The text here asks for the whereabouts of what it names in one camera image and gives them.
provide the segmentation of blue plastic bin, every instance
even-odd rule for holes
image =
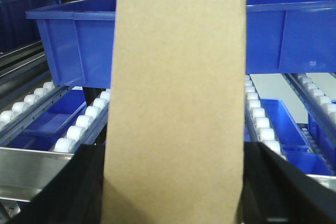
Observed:
[[[308,113],[308,131],[324,152],[333,169],[336,170],[336,145],[328,138],[325,131],[310,113]]]
[[[244,126],[244,142],[251,142],[250,135],[248,134],[246,126]]]
[[[86,102],[83,91],[71,90],[28,126],[19,137],[30,136],[37,140],[27,146],[28,149],[48,150],[66,133],[85,109]]]
[[[81,0],[27,12],[36,19],[53,81],[109,88],[117,0]]]
[[[334,172],[328,168],[319,154],[286,152],[286,156],[289,162],[306,174],[334,175]]]
[[[279,99],[262,99],[284,151],[307,152],[309,142],[294,121],[286,105]]]
[[[336,71],[336,0],[247,0],[247,73]]]
[[[44,139],[42,136],[19,135],[12,140],[7,147],[35,151],[48,151],[53,145],[53,141],[48,138]]]

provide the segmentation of cardboard sheet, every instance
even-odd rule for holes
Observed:
[[[118,0],[102,223],[234,223],[245,0]]]

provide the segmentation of metal rail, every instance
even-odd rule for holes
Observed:
[[[323,108],[292,74],[284,73],[282,76],[306,107],[307,111],[315,118],[320,127],[322,127],[330,140],[336,144],[336,124],[330,120]]]
[[[0,131],[0,146],[6,146],[34,120],[63,97],[71,87],[57,86]]]

